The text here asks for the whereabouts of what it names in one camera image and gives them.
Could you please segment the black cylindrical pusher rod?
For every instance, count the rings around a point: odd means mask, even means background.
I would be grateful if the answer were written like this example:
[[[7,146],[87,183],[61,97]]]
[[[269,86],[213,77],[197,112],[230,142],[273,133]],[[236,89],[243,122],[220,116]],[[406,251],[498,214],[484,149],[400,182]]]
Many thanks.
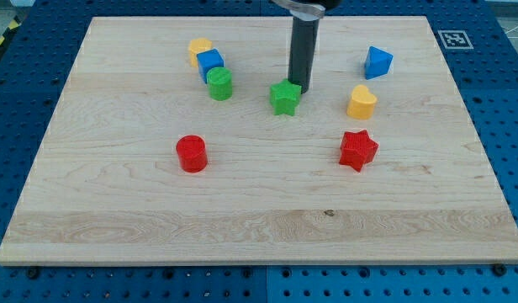
[[[288,63],[288,80],[301,87],[301,93],[309,90],[315,44],[320,21],[305,21],[293,16]]]

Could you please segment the metal clamp robot mount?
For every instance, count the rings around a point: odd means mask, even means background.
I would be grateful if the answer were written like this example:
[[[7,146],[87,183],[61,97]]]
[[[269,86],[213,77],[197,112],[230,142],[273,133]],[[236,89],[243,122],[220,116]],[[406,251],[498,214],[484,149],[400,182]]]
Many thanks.
[[[342,0],[272,0],[301,19],[322,19],[328,10],[337,8]]]

